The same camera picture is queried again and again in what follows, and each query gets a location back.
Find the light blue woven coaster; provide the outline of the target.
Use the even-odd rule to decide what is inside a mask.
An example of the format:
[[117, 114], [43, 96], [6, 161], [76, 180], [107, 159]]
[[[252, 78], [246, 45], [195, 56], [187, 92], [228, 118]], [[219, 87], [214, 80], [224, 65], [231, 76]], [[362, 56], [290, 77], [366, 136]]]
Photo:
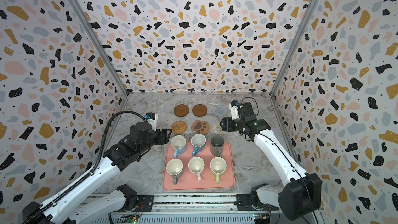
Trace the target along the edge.
[[212, 114], [219, 118], [226, 116], [227, 113], [228, 113], [228, 110], [222, 105], [217, 105], [212, 109]]

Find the woven rattan coaster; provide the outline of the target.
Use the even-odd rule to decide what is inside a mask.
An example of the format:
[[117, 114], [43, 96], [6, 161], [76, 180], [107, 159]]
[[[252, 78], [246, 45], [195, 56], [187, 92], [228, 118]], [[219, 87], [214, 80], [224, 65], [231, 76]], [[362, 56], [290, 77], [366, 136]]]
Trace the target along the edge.
[[175, 121], [172, 124], [171, 129], [174, 134], [182, 135], [187, 131], [188, 125], [184, 121]]

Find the grey mug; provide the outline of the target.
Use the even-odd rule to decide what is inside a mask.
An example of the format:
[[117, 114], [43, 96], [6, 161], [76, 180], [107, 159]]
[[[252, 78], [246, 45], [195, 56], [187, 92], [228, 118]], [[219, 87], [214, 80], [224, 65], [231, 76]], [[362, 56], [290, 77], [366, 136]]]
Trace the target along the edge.
[[210, 152], [216, 157], [222, 158], [222, 152], [224, 147], [225, 141], [224, 138], [220, 135], [214, 135], [210, 139]]

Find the cork paw coaster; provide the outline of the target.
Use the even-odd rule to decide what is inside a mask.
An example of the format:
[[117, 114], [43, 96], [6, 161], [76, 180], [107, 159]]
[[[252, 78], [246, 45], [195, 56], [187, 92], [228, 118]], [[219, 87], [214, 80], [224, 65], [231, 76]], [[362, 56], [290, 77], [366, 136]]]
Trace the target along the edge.
[[209, 133], [209, 131], [211, 130], [211, 127], [207, 121], [196, 120], [192, 124], [191, 130], [195, 134], [207, 135]]

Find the brown wooden coaster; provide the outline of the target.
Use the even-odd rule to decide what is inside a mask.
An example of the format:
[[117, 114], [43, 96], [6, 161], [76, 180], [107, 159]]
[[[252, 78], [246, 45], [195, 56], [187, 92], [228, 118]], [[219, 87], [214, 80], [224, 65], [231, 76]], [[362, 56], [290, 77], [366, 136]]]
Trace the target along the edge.
[[197, 104], [193, 107], [192, 112], [197, 117], [203, 117], [207, 114], [208, 109], [203, 104]]
[[184, 117], [188, 115], [188, 113], [189, 113], [189, 107], [185, 104], [179, 104], [174, 108], [174, 114], [177, 117]]

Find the light blue patterned mug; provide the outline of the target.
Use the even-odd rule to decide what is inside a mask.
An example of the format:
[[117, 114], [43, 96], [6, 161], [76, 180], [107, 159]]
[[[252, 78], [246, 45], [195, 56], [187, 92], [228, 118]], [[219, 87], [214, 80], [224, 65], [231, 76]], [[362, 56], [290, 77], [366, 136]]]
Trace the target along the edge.
[[206, 145], [206, 137], [202, 134], [195, 134], [191, 138], [191, 145], [193, 147], [192, 156], [195, 157], [204, 150]]

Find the multicolour woven coaster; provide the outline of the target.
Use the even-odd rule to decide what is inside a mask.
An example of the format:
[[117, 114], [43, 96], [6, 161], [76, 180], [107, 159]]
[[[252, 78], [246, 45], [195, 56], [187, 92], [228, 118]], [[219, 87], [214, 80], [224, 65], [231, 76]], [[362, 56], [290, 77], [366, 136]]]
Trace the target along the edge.
[[226, 134], [227, 134], [226, 131], [223, 131], [223, 130], [222, 130], [222, 128], [221, 128], [221, 126], [220, 126], [219, 123], [215, 123], [215, 124], [212, 126], [212, 130], [213, 130], [213, 132], [214, 132], [215, 134], [217, 134], [217, 135], [226, 135]]

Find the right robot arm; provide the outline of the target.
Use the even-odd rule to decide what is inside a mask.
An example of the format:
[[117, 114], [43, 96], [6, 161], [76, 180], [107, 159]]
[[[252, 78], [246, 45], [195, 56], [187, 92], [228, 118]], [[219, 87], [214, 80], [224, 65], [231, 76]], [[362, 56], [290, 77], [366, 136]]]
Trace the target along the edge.
[[315, 173], [309, 174], [290, 156], [265, 120], [223, 118], [220, 126], [224, 132], [238, 131], [249, 138], [267, 156], [280, 177], [283, 188], [262, 184], [251, 189], [253, 207], [275, 206], [290, 221], [320, 209], [322, 180]]

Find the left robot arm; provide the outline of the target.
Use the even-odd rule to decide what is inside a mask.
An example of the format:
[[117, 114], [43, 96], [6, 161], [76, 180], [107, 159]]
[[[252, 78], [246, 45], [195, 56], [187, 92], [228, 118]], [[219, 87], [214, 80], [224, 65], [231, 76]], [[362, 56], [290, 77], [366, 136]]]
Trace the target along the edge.
[[116, 210], [133, 210], [138, 205], [137, 192], [127, 184], [111, 194], [92, 202], [86, 209], [80, 204], [106, 181], [122, 172], [130, 164], [140, 162], [152, 146], [169, 142], [171, 129], [153, 130], [148, 122], [131, 126], [129, 135], [106, 150], [99, 162], [68, 187], [45, 200], [31, 202], [22, 211], [25, 224], [77, 224]]

